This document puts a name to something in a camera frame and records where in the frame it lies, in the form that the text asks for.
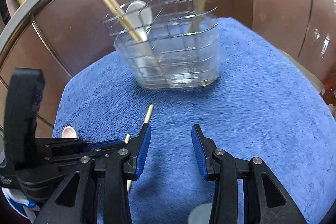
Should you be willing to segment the blue terry towel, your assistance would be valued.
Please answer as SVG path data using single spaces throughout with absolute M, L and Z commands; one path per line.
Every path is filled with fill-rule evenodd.
M 93 142 L 138 135 L 149 105 L 151 142 L 143 174 L 132 184 L 134 223 L 186 223 L 213 199 L 191 141 L 204 135 L 232 156 L 262 158 L 308 223 L 335 201 L 335 119 L 310 81 L 274 46 L 232 18 L 219 20 L 220 69 L 209 86 L 146 90 L 113 52 L 64 89 L 53 137 L 73 127 Z

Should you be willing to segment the cooking oil bottle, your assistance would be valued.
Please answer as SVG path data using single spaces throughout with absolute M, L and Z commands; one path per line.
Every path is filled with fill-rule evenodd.
M 335 106 L 335 74 L 329 77 L 320 94 L 327 105 Z

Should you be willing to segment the pink ceramic spoon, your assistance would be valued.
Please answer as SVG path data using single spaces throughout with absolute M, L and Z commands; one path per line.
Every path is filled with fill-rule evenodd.
M 79 135 L 73 127 L 67 126 L 62 130 L 61 138 L 62 139 L 78 139 Z

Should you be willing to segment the light blue ceramic spoon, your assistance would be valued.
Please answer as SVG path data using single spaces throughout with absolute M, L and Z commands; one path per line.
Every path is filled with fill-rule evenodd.
M 188 216 L 188 224 L 209 224 L 212 203 L 204 203 L 193 208 Z

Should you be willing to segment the white ceramic spoon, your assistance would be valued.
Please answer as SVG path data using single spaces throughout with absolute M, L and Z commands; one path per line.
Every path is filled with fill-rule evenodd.
M 153 12 L 144 1 L 133 1 L 126 9 L 126 15 L 138 31 L 142 41 L 147 41 L 148 29 L 153 22 Z

